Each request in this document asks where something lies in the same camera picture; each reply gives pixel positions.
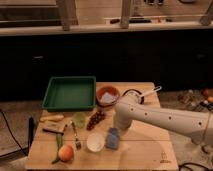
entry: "wire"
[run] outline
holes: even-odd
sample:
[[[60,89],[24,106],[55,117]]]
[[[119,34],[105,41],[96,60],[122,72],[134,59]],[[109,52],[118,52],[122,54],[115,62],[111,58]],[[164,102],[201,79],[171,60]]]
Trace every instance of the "wire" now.
[[[4,114],[4,112],[3,112],[2,109],[0,109],[0,113],[2,114],[2,116],[3,116],[4,120],[5,120],[5,123],[6,123],[6,125],[7,125],[7,128],[8,128],[8,130],[9,130],[9,132],[10,132],[10,134],[11,134],[13,140],[14,140],[14,141],[16,142],[16,144],[20,147],[22,153],[23,153],[25,156],[27,156],[27,153],[24,151],[24,149],[21,147],[21,145],[19,144],[19,142],[18,142],[18,141],[16,140],[16,138],[14,137],[14,135],[13,135],[11,129],[10,129],[10,126],[9,126],[9,124],[8,124],[8,121],[7,121],[6,117],[5,117],[5,114]]]
[[[210,170],[211,170],[211,169],[209,169],[208,167],[203,166],[203,165],[201,165],[201,164],[188,162],[188,163],[183,163],[183,164],[181,164],[181,165],[179,166],[179,171],[181,171],[182,168],[187,168],[187,169],[189,169],[190,171],[193,171],[192,168],[190,168],[190,167],[188,167],[188,166],[186,166],[186,165],[197,166],[197,167],[203,168],[204,171],[210,171]]]

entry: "green tray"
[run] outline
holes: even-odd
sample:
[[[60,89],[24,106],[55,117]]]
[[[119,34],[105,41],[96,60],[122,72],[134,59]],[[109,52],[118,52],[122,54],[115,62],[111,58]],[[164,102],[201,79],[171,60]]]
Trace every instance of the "green tray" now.
[[[49,112],[92,110],[95,107],[96,78],[52,77],[42,108]]]

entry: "dark cabinet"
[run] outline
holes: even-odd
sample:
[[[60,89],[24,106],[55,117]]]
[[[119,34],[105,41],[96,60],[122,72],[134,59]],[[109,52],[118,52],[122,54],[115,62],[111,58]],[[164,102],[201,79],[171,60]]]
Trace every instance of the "dark cabinet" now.
[[[213,30],[0,37],[0,99],[42,99],[52,76],[213,86]]]

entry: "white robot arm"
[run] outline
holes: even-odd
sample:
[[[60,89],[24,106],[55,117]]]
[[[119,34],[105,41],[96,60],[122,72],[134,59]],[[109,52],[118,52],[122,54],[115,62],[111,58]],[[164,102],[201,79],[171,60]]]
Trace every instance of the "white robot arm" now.
[[[213,116],[210,113],[162,109],[140,104],[137,91],[126,93],[116,104],[114,125],[127,129],[138,120],[190,137],[213,146]]]

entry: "small white cup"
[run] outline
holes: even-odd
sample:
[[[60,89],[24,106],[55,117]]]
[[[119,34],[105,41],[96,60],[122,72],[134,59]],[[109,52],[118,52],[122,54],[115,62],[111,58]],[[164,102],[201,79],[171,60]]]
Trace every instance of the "small white cup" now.
[[[104,136],[100,133],[92,133],[87,138],[87,148],[92,152],[99,152],[105,144]]]

